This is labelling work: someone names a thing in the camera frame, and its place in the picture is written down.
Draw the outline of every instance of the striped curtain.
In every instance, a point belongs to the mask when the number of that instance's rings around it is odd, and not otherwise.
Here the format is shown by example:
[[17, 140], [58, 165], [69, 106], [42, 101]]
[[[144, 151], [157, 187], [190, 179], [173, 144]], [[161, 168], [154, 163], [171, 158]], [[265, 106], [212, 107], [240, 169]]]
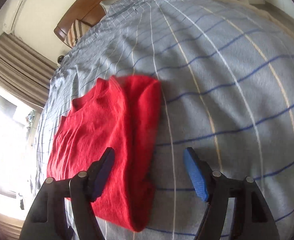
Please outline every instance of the striped curtain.
[[19, 239], [24, 221], [0, 213], [0, 240]]
[[40, 113], [56, 68], [13, 35], [0, 36], [0, 86]]

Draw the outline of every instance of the red sweater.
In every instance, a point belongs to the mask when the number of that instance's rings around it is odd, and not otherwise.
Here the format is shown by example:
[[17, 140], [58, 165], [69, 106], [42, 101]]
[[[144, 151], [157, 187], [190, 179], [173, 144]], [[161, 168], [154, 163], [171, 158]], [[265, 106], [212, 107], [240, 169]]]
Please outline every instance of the red sweater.
[[147, 176], [160, 112], [160, 83], [147, 76], [98, 79], [71, 102], [54, 137], [47, 176], [72, 178], [99, 160], [107, 147], [115, 164], [95, 215], [133, 231], [147, 225], [154, 186]]

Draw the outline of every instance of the dark blue gripper pad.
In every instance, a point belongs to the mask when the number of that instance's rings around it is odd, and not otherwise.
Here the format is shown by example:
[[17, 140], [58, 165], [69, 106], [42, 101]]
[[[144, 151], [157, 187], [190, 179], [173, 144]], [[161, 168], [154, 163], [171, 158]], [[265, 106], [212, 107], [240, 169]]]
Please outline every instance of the dark blue gripper pad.
[[207, 190], [206, 179], [202, 174], [200, 167], [191, 157], [188, 148], [184, 150], [184, 163], [197, 196], [200, 197], [202, 201], [207, 202], [209, 193]]

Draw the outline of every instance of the bed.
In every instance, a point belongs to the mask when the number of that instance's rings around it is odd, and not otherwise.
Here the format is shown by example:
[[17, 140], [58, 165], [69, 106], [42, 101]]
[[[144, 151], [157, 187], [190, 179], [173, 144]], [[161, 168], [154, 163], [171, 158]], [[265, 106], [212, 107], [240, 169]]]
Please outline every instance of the bed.
[[[151, 177], [156, 194], [140, 233], [98, 219], [106, 239], [193, 239], [206, 205], [182, 153], [193, 147], [227, 177], [252, 176], [281, 239], [294, 234], [294, 36], [258, 10], [218, 0], [77, 0], [55, 28], [63, 41], [75, 19], [92, 28], [51, 79], [36, 137], [36, 193], [52, 140], [71, 100], [97, 78], [144, 74], [162, 83], [163, 105]], [[230, 201], [222, 239], [227, 239]], [[66, 200], [68, 223], [75, 228]]]

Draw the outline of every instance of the air conditioner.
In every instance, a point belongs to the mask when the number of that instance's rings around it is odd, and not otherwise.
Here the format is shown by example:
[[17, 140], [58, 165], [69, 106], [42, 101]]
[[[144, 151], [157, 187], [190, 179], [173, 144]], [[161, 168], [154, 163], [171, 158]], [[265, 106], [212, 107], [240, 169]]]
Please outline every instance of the air conditioner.
[[26, 0], [11, 0], [4, 20], [3, 31], [10, 34], [14, 31], [19, 15]]

